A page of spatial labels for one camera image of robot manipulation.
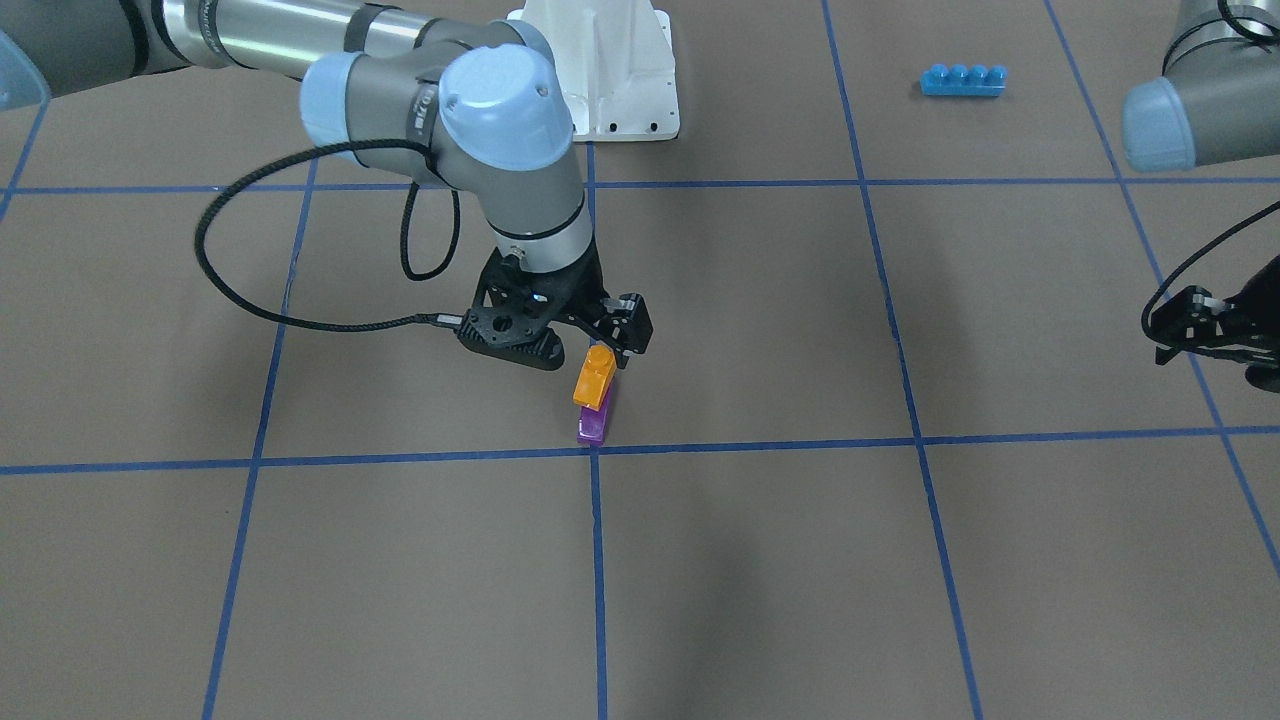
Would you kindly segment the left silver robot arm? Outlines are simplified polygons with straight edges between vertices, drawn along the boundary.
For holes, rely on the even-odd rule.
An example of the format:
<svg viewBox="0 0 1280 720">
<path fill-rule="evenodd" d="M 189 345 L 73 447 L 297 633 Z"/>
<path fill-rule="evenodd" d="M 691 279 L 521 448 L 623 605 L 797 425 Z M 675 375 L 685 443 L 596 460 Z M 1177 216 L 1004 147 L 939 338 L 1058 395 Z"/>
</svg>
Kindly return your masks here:
<svg viewBox="0 0 1280 720">
<path fill-rule="evenodd" d="M 1190 170 L 1279 152 L 1279 4 L 1181 1 L 1155 79 L 1123 104 L 1137 172 Z"/>
</svg>

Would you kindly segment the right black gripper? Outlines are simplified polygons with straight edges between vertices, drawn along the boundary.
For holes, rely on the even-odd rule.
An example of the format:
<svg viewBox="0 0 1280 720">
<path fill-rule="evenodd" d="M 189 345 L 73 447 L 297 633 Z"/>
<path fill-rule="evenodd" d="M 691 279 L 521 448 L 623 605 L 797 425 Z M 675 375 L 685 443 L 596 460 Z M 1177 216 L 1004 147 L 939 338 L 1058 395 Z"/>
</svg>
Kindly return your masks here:
<svg viewBox="0 0 1280 720">
<path fill-rule="evenodd" d="M 607 345 L 620 372 L 634 356 L 645 354 L 652 341 L 653 323 L 645 299 L 640 293 L 609 296 L 595 242 L 589 243 L 579 260 L 548 273 L 522 270 L 512 256 L 493 252 L 477 281 L 477 292 L 489 288 L 531 291 L 548 297 L 554 307 L 550 328 L 554 323 L 572 325 L 589 340 Z"/>
</svg>

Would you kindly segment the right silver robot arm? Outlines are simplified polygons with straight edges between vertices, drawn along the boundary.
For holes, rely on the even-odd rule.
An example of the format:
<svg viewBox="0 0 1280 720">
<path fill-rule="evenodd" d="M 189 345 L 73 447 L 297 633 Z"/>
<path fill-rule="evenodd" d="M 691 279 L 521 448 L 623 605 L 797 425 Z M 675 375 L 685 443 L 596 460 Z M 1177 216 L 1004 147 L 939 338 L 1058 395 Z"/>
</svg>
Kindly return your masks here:
<svg viewBox="0 0 1280 720">
<path fill-rule="evenodd" d="M 548 372 L 564 361 L 557 323 L 620 366 L 652 341 L 644 297 L 605 291 L 571 110 L 553 51 L 529 23 L 357 1 L 5 1 L 1 27 L 4 110 L 191 67 L 300 82 L 314 146 L 234 181 L 195 227 L 201 272 L 255 316 L 332 333 L 434 325 L 476 354 Z M 465 313 L 308 322 L 250 302 L 218 274 L 207 251 L 218 213 L 269 176 L 337 155 L 410 179 L 402 242 L 422 184 L 477 199 L 495 247 Z"/>
</svg>

